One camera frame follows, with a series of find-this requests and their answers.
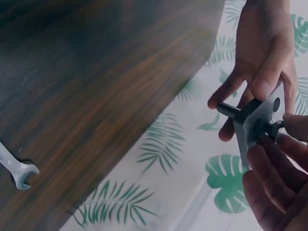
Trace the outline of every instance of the palm leaf print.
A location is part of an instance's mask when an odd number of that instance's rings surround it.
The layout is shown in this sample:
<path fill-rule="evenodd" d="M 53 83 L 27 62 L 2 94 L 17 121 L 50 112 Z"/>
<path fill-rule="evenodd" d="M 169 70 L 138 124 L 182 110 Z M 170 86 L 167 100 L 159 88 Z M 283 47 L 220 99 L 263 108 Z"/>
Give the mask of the palm leaf print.
<path fill-rule="evenodd" d="M 308 22 L 296 14 L 291 14 L 291 20 L 294 28 L 294 56 L 298 57 L 308 51 Z"/>
<path fill-rule="evenodd" d="M 226 0 L 224 13 L 227 16 L 227 23 L 233 23 L 235 29 L 239 23 L 242 8 L 245 6 L 243 0 Z"/>
<path fill-rule="evenodd" d="M 182 147 L 186 140 L 183 134 L 184 129 L 174 114 L 161 114 L 146 131 L 145 143 L 141 146 L 143 154 L 137 163 L 147 164 L 143 173 L 155 162 L 166 174 L 167 169 L 173 170 L 180 161 L 179 154 L 184 153 Z"/>
<path fill-rule="evenodd" d="M 218 37 L 210 58 L 205 66 L 213 66 L 221 62 L 234 62 L 235 59 L 235 38 L 222 36 Z"/>
<path fill-rule="evenodd" d="M 247 169 L 242 167 L 239 156 L 213 156 L 206 163 L 205 170 L 209 173 L 207 184 L 212 189 L 220 189 L 214 199 L 219 210 L 234 214 L 249 208 L 242 184 L 242 177 Z"/>
<path fill-rule="evenodd" d="M 216 114 L 215 118 L 212 121 L 200 125 L 198 129 L 205 130 L 205 131 L 217 131 L 221 128 L 217 126 L 218 121 L 219 121 L 219 113 Z"/>
<path fill-rule="evenodd" d="M 308 79 L 298 78 L 295 113 L 306 116 L 308 114 Z"/>
<path fill-rule="evenodd" d="M 148 188 L 142 190 L 141 185 L 132 184 L 126 187 L 125 183 L 115 182 L 112 185 L 108 180 L 101 188 L 96 188 L 91 194 L 91 200 L 80 206 L 74 214 L 77 224 L 86 228 L 89 224 L 104 223 L 107 220 L 112 222 L 116 219 L 118 224 L 125 225 L 130 218 L 136 224 L 146 225 L 142 216 L 144 213 L 157 216 L 141 204 L 153 193 L 148 193 Z"/>
<path fill-rule="evenodd" d="M 202 84 L 200 79 L 192 78 L 178 94 L 179 100 L 198 100 L 202 97 Z"/>
<path fill-rule="evenodd" d="M 229 77 L 229 75 L 223 70 L 223 69 L 219 69 L 220 70 L 220 77 L 219 77 L 219 81 L 221 83 L 224 83 L 227 78 Z M 237 92 L 235 91 L 233 94 L 232 94 L 232 97 L 235 98 L 237 96 Z"/>

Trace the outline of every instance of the metal bracket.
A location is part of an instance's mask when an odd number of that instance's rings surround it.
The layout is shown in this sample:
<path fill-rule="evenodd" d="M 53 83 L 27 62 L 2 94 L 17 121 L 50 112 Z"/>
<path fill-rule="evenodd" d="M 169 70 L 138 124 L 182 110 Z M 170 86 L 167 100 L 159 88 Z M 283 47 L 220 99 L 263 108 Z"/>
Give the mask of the metal bracket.
<path fill-rule="evenodd" d="M 253 99 L 242 110 L 226 103 L 220 103 L 217 110 L 232 118 L 242 165 L 250 169 L 247 160 L 248 149 L 256 144 L 258 138 L 263 134 L 269 135 L 275 140 L 279 129 L 283 127 L 283 84 L 279 83 L 264 102 Z"/>

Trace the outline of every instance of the hole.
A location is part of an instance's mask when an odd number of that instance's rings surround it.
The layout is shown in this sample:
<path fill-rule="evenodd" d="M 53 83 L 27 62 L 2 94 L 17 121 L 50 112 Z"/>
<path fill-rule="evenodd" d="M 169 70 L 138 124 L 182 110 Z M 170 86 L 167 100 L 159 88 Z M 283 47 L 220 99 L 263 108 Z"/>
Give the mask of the hole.
<path fill-rule="evenodd" d="M 276 98 L 273 105 L 273 112 L 277 112 L 280 106 L 280 99 Z"/>

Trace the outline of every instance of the open-end wrench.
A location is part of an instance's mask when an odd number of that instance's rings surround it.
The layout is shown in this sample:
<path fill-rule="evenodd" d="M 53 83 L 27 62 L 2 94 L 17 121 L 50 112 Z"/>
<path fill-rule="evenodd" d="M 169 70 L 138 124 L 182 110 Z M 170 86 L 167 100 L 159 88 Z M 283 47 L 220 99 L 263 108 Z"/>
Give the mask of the open-end wrench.
<path fill-rule="evenodd" d="M 0 163 L 11 173 L 16 187 L 19 190 L 27 190 L 31 186 L 25 183 L 30 173 L 39 174 L 39 169 L 33 164 L 24 164 L 18 161 L 0 142 Z"/>

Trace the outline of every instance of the dark wooden tabletop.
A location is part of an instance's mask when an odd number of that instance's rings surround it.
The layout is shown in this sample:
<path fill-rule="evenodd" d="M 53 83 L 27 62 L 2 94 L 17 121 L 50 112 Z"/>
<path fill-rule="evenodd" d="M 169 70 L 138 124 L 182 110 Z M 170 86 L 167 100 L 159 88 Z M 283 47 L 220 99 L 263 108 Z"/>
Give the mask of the dark wooden tabletop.
<path fill-rule="evenodd" d="M 0 0 L 0 230 L 56 231 L 209 57 L 223 0 Z"/>

